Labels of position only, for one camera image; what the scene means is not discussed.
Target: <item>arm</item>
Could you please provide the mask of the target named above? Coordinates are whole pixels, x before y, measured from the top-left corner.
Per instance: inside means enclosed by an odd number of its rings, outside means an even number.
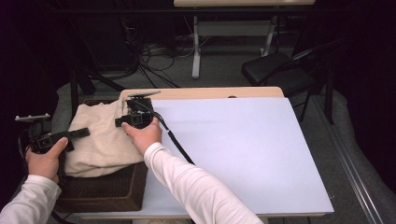
[[[0,214],[0,223],[46,223],[61,194],[58,157],[67,145],[67,138],[59,140],[46,154],[38,155],[28,149],[26,161],[29,175],[21,192]]]
[[[262,223],[220,180],[171,154],[161,144],[158,120],[137,130],[122,124],[145,163],[197,223]]]

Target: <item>table surface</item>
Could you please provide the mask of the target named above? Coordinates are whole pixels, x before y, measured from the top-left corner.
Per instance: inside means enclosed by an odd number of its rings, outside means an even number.
[[[315,0],[175,0],[175,7],[309,6]]]
[[[146,91],[156,90],[127,90],[120,96]],[[289,99],[280,88],[161,91],[150,96],[153,107],[192,160],[221,179],[258,216],[333,212]],[[182,158],[166,133],[163,144]],[[141,211],[76,215],[85,219],[189,218],[150,171]]]

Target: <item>white sleeve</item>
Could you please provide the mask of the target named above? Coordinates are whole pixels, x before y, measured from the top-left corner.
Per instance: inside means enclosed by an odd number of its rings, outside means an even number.
[[[52,180],[28,175],[21,192],[0,213],[0,223],[47,223],[61,189]]]
[[[145,163],[197,223],[262,223],[220,180],[172,155],[161,143],[145,153]]]

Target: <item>hand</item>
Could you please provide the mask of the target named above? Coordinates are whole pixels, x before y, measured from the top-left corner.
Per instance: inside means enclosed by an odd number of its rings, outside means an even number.
[[[160,142],[163,136],[163,130],[157,118],[154,117],[149,126],[144,129],[136,129],[123,122],[122,129],[132,138],[132,143],[136,146],[141,155],[145,155],[146,150],[153,143]]]
[[[29,148],[25,157],[29,167],[29,175],[41,175],[58,184],[58,158],[67,146],[67,142],[66,137],[61,138],[46,154],[35,154]]]

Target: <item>beige cloth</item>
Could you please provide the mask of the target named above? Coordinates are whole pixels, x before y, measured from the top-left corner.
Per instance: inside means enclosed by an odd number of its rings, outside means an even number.
[[[66,153],[67,175],[94,177],[108,175],[143,160],[130,137],[114,119],[125,114],[124,101],[110,105],[80,105],[69,131],[88,128],[90,136],[73,140],[75,150]]]

